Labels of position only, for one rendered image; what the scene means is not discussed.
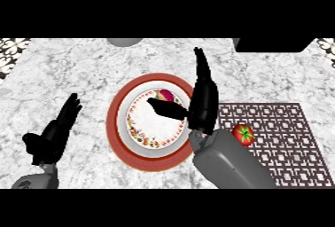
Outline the red tomato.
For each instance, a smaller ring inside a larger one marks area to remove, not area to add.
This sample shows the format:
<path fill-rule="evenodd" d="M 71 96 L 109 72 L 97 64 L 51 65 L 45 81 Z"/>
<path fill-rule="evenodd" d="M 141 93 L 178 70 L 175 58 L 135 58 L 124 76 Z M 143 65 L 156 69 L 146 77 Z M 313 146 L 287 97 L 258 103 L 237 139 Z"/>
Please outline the red tomato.
<path fill-rule="evenodd" d="M 254 130 L 246 124 L 237 124 L 233 127 L 231 134 L 243 146 L 249 146 L 254 143 L 255 136 Z"/>

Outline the brown patterned placemat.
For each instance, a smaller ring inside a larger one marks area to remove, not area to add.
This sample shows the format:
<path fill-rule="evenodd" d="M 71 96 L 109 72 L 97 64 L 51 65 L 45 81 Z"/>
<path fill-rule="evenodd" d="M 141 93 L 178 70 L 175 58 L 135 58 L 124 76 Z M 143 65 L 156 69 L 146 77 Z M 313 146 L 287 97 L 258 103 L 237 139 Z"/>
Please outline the brown patterned placemat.
<path fill-rule="evenodd" d="M 255 141 L 248 147 L 282 188 L 332 188 L 326 162 L 298 103 L 220 103 L 218 126 L 249 125 Z"/>

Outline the black appliance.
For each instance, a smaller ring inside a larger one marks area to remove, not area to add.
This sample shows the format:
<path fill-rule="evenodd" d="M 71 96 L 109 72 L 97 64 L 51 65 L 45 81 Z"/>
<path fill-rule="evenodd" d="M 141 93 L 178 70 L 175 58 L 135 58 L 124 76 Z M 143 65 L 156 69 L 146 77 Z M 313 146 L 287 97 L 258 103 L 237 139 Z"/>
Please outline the black appliance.
<path fill-rule="evenodd" d="M 313 38 L 234 38 L 236 52 L 301 52 Z"/>

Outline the grey round object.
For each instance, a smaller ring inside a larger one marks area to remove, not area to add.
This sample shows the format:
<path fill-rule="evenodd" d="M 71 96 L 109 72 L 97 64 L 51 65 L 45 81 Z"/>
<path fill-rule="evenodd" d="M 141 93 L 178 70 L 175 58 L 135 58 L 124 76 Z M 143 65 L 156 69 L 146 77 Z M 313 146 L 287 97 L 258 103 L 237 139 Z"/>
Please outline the grey round object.
<path fill-rule="evenodd" d="M 109 38 L 107 42 L 116 47 L 131 47 L 141 41 L 141 38 Z"/>

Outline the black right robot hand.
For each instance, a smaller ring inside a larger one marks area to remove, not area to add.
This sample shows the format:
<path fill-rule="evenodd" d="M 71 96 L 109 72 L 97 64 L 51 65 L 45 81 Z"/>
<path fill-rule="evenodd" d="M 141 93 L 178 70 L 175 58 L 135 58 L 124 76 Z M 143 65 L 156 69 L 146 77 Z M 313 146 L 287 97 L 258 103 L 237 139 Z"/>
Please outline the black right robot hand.
<path fill-rule="evenodd" d="M 158 115 L 174 120 L 187 120 L 189 129 L 211 135 L 218 111 L 218 89 L 211 77 L 211 69 L 202 48 L 194 47 L 193 52 L 196 56 L 196 83 L 189 108 L 155 98 L 149 98 L 146 102 L 153 107 Z"/>

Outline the red rimmed white plate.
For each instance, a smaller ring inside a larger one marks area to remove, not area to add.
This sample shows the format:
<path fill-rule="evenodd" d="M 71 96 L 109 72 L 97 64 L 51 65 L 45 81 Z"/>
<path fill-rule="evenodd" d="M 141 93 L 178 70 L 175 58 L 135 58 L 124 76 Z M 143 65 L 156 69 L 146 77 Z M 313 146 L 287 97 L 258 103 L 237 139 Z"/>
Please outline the red rimmed white plate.
<path fill-rule="evenodd" d="M 146 102 L 158 90 L 168 90 L 174 102 L 189 107 L 192 86 L 175 75 L 152 73 L 124 85 L 106 118 L 112 151 L 131 168 L 149 172 L 174 168 L 192 154 L 187 121 L 159 116 Z"/>

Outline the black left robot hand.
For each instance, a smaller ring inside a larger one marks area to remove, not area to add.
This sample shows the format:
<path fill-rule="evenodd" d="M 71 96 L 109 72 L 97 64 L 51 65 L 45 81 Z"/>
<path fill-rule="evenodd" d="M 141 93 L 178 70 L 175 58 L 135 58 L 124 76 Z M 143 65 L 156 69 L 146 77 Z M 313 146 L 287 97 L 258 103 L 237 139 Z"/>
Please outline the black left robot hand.
<path fill-rule="evenodd" d="M 63 103 L 56 119 L 48 122 L 41 134 L 26 133 L 22 136 L 26 153 L 32 155 L 32 165 L 54 164 L 62 158 L 69 131 L 81 108 L 79 99 L 76 94 L 72 93 Z"/>

